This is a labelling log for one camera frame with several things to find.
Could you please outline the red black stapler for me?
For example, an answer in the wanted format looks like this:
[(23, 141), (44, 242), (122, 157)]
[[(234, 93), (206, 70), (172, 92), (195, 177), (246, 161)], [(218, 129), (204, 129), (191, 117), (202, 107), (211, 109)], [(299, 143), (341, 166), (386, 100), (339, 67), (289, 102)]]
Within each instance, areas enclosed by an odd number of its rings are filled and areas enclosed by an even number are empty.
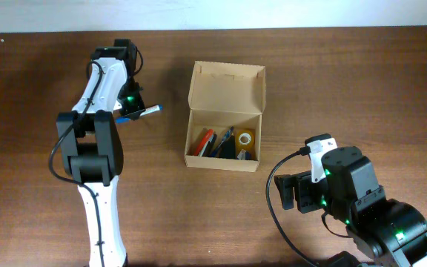
[(197, 145), (193, 155), (207, 157), (214, 146), (216, 138), (216, 132), (213, 129), (208, 129), (200, 143)]

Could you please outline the black binder clip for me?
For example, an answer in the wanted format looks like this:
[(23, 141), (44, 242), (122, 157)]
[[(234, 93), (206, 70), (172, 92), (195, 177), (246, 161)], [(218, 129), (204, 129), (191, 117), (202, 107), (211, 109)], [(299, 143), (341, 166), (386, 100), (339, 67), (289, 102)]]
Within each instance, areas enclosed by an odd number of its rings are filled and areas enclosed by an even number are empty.
[(235, 136), (230, 136), (226, 141), (223, 142), (221, 150), (219, 152), (219, 158), (235, 159), (235, 153), (236, 153)]

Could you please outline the blue ballpoint pen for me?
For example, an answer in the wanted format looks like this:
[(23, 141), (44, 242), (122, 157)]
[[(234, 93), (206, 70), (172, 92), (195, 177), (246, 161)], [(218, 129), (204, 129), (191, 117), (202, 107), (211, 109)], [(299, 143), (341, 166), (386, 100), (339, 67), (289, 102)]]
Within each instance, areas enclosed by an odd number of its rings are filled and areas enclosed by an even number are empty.
[(228, 141), (228, 139), (233, 135), (233, 133), (234, 133), (234, 126), (231, 126), (230, 129), (225, 132), (224, 136), (221, 139), (221, 142), (209, 154), (209, 157), (216, 157), (216, 155), (219, 153), (220, 149), (222, 148), (222, 145), (226, 141)]

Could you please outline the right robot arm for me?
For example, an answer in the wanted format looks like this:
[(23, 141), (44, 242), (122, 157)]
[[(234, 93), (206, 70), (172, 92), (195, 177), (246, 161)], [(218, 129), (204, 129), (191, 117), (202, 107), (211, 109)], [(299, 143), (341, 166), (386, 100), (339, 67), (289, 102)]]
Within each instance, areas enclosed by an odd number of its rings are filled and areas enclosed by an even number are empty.
[(368, 157), (355, 146), (335, 148), (320, 158), (325, 179), (314, 184), (310, 171), (278, 175), (274, 183), (285, 210), (322, 209), (344, 223), (345, 237), (374, 266), (427, 266), (427, 220), (412, 205), (385, 196)]

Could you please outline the blue white staples box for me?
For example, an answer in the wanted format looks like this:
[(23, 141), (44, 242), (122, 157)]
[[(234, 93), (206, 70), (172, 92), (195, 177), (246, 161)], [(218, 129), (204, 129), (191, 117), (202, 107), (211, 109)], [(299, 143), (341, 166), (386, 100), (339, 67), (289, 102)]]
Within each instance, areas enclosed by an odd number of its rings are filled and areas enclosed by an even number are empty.
[(236, 156), (238, 160), (251, 160), (251, 153), (242, 149)]

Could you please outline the cardboard box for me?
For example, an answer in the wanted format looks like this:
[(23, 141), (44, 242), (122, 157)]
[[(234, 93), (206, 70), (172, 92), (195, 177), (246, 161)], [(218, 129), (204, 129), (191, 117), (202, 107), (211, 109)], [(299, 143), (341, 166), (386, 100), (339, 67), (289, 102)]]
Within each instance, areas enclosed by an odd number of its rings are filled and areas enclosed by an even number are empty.
[[(188, 94), (190, 108), (185, 164), (191, 168), (255, 172), (261, 159), (262, 115), (266, 107), (266, 69), (259, 65), (196, 61)], [(208, 129), (216, 132), (213, 149), (234, 126), (254, 132), (251, 160), (194, 156)]]

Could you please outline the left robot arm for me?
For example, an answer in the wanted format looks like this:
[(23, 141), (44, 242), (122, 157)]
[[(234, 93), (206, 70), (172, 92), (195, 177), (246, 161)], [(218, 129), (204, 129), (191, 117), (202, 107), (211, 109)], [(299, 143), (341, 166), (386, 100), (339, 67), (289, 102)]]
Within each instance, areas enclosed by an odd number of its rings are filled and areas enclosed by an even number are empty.
[(80, 100), (56, 120), (62, 154), (63, 181), (76, 185), (87, 218), (89, 266), (127, 266), (117, 208), (117, 186), (124, 154), (116, 128), (121, 119), (136, 120), (145, 111), (141, 87), (134, 77), (142, 54), (128, 40), (98, 47), (87, 63), (87, 85)]

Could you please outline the blue whiteboard marker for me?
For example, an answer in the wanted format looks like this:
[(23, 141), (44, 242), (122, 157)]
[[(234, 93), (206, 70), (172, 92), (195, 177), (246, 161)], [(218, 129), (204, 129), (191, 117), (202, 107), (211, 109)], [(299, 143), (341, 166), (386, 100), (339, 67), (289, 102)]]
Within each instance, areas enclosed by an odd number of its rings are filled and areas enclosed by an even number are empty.
[(159, 112), (163, 109), (161, 105), (154, 105), (152, 107), (147, 108), (145, 111), (141, 112), (137, 117), (131, 116), (131, 117), (119, 117), (115, 119), (115, 123), (124, 123), (129, 121), (134, 121), (139, 119), (140, 117), (147, 116), (148, 114), (152, 114), (155, 112)]

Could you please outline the yellow adhesive tape roll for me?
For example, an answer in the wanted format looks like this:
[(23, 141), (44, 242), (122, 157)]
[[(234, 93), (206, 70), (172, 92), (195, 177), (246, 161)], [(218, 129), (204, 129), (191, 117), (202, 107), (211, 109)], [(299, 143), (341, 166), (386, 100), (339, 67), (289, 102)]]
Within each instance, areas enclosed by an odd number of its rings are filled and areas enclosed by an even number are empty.
[(241, 150), (252, 153), (255, 146), (254, 132), (248, 129), (237, 130), (235, 133), (235, 146), (237, 153), (239, 153)]

